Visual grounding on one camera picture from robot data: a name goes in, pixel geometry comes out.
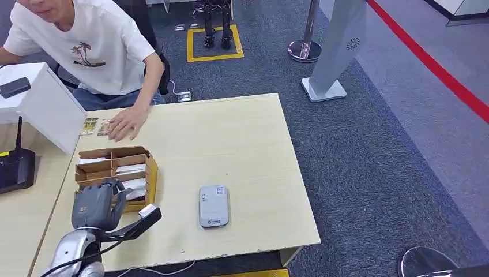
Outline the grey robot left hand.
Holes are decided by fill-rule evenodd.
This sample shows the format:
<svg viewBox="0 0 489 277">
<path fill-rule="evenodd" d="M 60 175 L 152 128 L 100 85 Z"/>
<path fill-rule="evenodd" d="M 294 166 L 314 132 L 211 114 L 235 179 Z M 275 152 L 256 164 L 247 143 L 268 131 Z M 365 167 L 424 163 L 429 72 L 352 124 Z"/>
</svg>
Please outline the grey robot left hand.
<svg viewBox="0 0 489 277">
<path fill-rule="evenodd" d="M 118 179 L 108 179 L 76 192 L 71 215 L 73 228 L 115 229 L 125 209 L 127 194 Z"/>
</svg>

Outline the person's left hand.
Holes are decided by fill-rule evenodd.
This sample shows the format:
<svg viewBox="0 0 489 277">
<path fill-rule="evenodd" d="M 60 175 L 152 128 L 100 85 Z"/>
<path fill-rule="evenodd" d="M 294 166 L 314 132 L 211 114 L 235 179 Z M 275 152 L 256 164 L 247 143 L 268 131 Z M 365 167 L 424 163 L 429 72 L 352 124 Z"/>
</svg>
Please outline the person's left hand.
<svg viewBox="0 0 489 277">
<path fill-rule="evenodd" d="M 137 137 L 141 127 L 146 122 L 150 106 L 136 106 L 127 108 L 109 120 L 108 139 L 121 141 L 125 138 L 133 140 Z"/>
</svg>

